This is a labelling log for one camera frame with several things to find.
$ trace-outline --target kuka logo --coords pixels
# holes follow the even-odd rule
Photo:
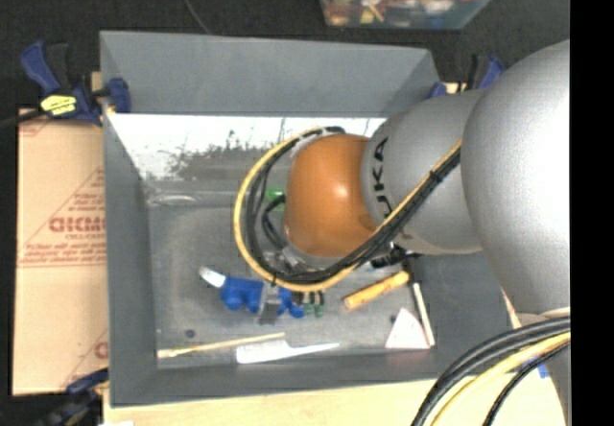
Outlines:
[[[371,175],[373,176],[373,180],[375,180],[375,183],[373,184],[373,190],[377,193],[380,193],[375,197],[375,199],[386,207],[384,218],[387,218],[387,216],[392,212],[392,206],[390,206],[390,201],[388,200],[388,197],[386,196],[386,192],[385,192],[386,187],[383,182],[384,147],[386,146],[387,141],[388,141],[388,137],[385,137],[375,147],[375,152],[373,154],[373,157],[378,162],[377,169],[373,167],[373,169],[371,170]]]

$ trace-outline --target wooden stick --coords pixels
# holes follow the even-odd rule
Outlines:
[[[269,339],[280,339],[286,335],[285,332],[277,332],[275,334],[265,334],[264,336],[254,336],[251,338],[233,339],[231,341],[222,341],[220,343],[197,344],[187,347],[174,347],[171,349],[160,349],[157,351],[158,358],[175,358],[181,354],[193,353],[197,351],[211,351],[212,349],[220,349],[222,347],[230,347],[233,345],[258,343],[260,341],[268,341]]]

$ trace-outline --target black cable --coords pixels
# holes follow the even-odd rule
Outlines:
[[[546,332],[551,329],[556,330],[560,329],[561,327],[567,329],[570,323],[571,318],[569,317],[548,319],[532,323],[530,325],[525,325],[524,327],[519,327],[518,329],[512,329],[508,332],[495,336],[494,338],[491,338],[484,343],[478,344],[477,346],[463,354],[460,358],[457,359],[456,362],[449,366],[446,371],[439,375],[439,380],[446,378],[446,376],[453,373],[460,367],[463,367],[466,363],[469,363],[472,360],[475,360],[480,356],[484,356],[486,353],[496,350],[502,345],[505,345],[510,340],[523,339],[525,337],[528,338],[529,336],[533,335],[540,335],[541,332]]]
[[[0,121],[0,130],[17,126],[18,124],[29,121],[30,119],[35,119],[36,117],[40,117],[44,114],[45,112],[43,110],[29,110],[28,112],[24,112],[23,114],[8,117],[7,119],[3,119],[2,121]]]
[[[322,134],[325,130],[332,132],[344,132],[341,128],[324,128],[322,130],[312,131],[309,134],[303,136],[308,137],[311,135]],[[265,260],[264,254],[258,242],[258,238],[255,233],[255,223],[262,205],[262,201],[265,196],[266,182],[269,172],[273,165],[279,158],[292,149],[300,138],[286,145],[277,154],[271,158],[265,165],[263,165],[261,171],[255,177],[252,182],[251,189],[248,194],[248,201],[246,205],[246,234],[248,247],[254,259],[258,261],[261,267],[271,273],[275,278],[281,277],[284,280],[296,284],[313,284],[325,281],[340,271],[351,267],[361,266],[364,263],[370,261],[375,254],[381,251],[384,245],[389,244],[401,231],[403,226],[407,223],[409,218],[413,216],[415,211],[422,205],[428,196],[435,190],[435,188],[443,181],[443,179],[454,170],[455,167],[461,162],[461,149],[457,149],[446,160],[438,165],[434,170],[429,173],[428,178],[415,193],[415,195],[406,202],[406,205],[391,219],[389,222],[382,226],[378,233],[369,238],[366,242],[361,244],[358,248],[354,249],[351,253],[337,261],[335,264],[324,270],[313,270],[308,272],[301,272],[299,274],[286,274],[277,268],[273,268]],[[256,200],[256,193],[259,192],[258,200]]]
[[[493,362],[501,361],[522,347],[539,343],[568,331],[570,322],[568,317],[545,320],[508,331],[469,350],[439,376],[423,400],[413,419],[412,426],[425,424],[427,417],[435,409],[439,400],[469,374]]]
[[[273,225],[271,218],[269,218],[269,213],[273,211],[279,204],[282,204],[286,201],[286,196],[281,194],[277,196],[274,200],[272,200],[267,207],[265,207],[265,212],[262,214],[260,218],[260,223],[262,225],[262,230],[265,235],[269,239],[269,241],[278,249],[283,249],[286,247],[284,240],[281,238],[281,235],[277,233],[275,226]]]
[[[494,421],[495,417],[501,410],[501,407],[503,406],[504,401],[508,398],[509,394],[514,390],[514,388],[529,373],[531,373],[534,369],[536,369],[540,365],[543,365],[547,361],[552,360],[555,356],[563,352],[570,345],[571,345],[571,342],[563,343],[560,346],[556,347],[555,349],[543,354],[542,356],[536,358],[535,360],[531,361],[527,365],[523,366],[520,369],[520,371],[518,371],[514,375],[514,377],[508,382],[508,384],[504,387],[504,389],[501,390],[501,392],[495,399],[494,403],[492,404],[492,407],[490,408],[490,411],[488,411],[488,415],[486,416],[486,419],[484,420],[484,426],[492,426],[492,422]]]

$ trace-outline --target blue object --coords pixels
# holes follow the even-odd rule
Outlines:
[[[227,276],[220,288],[220,299],[230,310],[239,310],[247,306],[252,314],[256,314],[260,310],[263,287],[262,281]]]
[[[220,288],[220,299],[229,310],[240,310],[247,307],[252,314],[260,312],[260,301],[264,283],[253,279],[227,276]],[[304,317],[305,313],[300,305],[292,301],[292,292],[281,286],[276,288],[279,297],[279,310],[277,315],[288,313],[295,319]]]
[[[92,94],[85,89],[82,83],[72,86],[64,69],[64,63],[49,62],[45,53],[45,45],[39,40],[26,48],[20,56],[21,65],[26,75],[36,82],[43,92],[41,106],[46,114],[52,119],[75,119],[85,121],[98,126],[102,125],[102,110]],[[60,71],[61,76],[54,72],[54,65]],[[114,103],[117,112],[130,112],[131,102],[128,86],[122,79],[110,80],[103,90],[108,93]],[[44,106],[45,100],[58,99],[49,108]]]
[[[130,112],[132,108],[132,102],[130,99],[130,93],[128,92],[128,85],[121,78],[113,78],[106,84],[108,93],[113,99],[116,112]]]
[[[442,82],[435,82],[427,95],[427,99],[433,99],[434,97],[440,97],[441,95],[447,95],[448,88]]]
[[[293,316],[295,319],[301,319],[305,316],[305,312],[301,306],[295,305],[292,301],[292,292],[287,288],[279,287],[277,290],[277,294],[279,295],[279,299],[281,300],[281,306],[277,312],[277,315],[283,314],[286,310]]]
[[[100,385],[108,380],[108,368],[102,368],[94,371],[84,377],[76,380],[66,387],[68,395],[77,395]]]
[[[488,67],[484,76],[477,83],[478,88],[486,88],[497,80],[505,71],[505,66],[494,56],[488,56]]]
[[[45,58],[45,46],[42,40],[35,42],[21,53],[20,60],[26,75],[40,85],[45,97],[61,89],[56,75],[51,71]]]

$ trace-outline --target cardboard sheet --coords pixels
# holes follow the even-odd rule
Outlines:
[[[103,133],[47,118],[18,137],[12,393],[62,391],[108,363]]]

